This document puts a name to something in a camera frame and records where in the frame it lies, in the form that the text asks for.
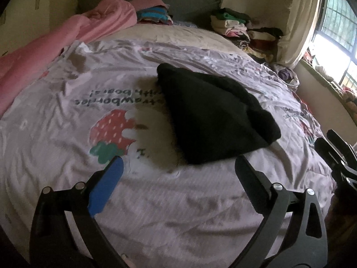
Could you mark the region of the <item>pink quilt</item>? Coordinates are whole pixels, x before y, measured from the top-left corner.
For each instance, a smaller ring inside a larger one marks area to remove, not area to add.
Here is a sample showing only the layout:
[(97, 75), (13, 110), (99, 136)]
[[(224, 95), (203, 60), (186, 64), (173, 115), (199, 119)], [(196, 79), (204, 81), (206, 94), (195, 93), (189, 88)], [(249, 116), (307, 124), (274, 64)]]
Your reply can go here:
[(74, 41), (89, 43), (137, 23), (134, 6), (124, 0), (102, 0), (90, 11), (1, 57), (1, 114), (29, 84), (40, 78), (63, 48)]

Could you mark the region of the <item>black sweater orange cuffs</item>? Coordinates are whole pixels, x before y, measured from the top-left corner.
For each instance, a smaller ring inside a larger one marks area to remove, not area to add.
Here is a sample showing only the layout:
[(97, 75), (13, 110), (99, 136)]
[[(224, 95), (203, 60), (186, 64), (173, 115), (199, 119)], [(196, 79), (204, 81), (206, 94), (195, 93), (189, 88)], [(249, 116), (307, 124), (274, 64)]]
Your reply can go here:
[(160, 64), (157, 78), (175, 147), (189, 165), (231, 159), (281, 137), (273, 115), (230, 77)]

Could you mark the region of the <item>cream wardrobe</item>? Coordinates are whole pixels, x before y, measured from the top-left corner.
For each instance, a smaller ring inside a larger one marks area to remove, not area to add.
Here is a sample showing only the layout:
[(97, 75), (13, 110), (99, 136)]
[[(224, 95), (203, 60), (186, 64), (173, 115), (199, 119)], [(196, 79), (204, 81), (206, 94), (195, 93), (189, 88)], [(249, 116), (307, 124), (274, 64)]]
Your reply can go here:
[(11, 0), (1, 24), (1, 56), (49, 31), (49, 0)]

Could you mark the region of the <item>bag of clothes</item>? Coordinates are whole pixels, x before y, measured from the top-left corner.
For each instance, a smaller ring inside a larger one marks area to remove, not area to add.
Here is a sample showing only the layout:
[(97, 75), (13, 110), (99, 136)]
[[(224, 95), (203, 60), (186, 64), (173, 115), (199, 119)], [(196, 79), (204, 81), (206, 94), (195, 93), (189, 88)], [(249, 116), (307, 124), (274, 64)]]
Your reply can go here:
[(273, 63), (270, 66), (292, 91), (297, 91), (299, 87), (299, 78), (293, 70), (277, 63)]

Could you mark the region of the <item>lilac strawberry print duvet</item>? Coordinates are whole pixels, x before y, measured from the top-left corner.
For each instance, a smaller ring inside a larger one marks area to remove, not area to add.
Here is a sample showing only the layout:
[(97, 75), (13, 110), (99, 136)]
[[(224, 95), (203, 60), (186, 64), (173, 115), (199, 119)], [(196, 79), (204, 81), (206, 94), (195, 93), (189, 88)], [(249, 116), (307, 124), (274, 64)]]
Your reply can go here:
[(23, 255), (41, 190), (68, 189), (113, 156), (125, 172), (96, 220), (138, 267), (227, 267), (258, 228), (234, 158), (189, 165), (177, 152), (157, 88), (168, 63), (239, 83), (270, 112), (281, 137), (247, 154), (286, 189), (316, 192), (326, 214), (335, 189), (314, 150), (317, 120), (266, 67), (238, 55), (158, 42), (75, 42), (1, 118), (1, 226)]

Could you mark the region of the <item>cream curtain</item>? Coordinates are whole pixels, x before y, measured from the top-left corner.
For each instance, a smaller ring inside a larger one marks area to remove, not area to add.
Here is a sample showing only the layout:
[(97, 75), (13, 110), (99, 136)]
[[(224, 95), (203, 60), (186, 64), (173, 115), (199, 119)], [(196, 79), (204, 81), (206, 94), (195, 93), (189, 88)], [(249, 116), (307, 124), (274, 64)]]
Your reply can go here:
[(286, 34), (278, 42), (276, 61), (295, 68), (306, 52), (318, 19), (320, 0), (292, 0)]

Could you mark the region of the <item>window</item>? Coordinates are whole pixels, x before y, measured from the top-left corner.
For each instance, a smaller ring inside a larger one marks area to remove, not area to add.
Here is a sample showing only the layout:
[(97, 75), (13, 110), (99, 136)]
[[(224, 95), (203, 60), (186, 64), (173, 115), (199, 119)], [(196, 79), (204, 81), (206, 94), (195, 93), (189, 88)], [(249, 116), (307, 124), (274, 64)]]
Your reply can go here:
[(320, 0), (310, 50), (316, 70), (356, 90), (356, 11), (348, 0)]

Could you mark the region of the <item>folded clothes pile right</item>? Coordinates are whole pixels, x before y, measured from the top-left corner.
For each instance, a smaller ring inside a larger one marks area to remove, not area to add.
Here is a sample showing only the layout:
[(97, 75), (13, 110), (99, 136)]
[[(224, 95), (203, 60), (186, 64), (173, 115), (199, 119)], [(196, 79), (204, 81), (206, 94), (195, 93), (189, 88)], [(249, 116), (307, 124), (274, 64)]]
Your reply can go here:
[(277, 44), (283, 36), (280, 28), (271, 27), (230, 8), (213, 10), (211, 27), (256, 61), (276, 61)]

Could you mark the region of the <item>folded pink blue clothes stack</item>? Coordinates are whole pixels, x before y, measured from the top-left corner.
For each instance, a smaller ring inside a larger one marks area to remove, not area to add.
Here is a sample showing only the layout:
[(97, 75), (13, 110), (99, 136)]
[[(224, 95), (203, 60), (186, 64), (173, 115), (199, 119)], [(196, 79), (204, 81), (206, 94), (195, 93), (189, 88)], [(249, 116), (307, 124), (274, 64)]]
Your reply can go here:
[(162, 0), (132, 0), (138, 23), (173, 25), (169, 5)]

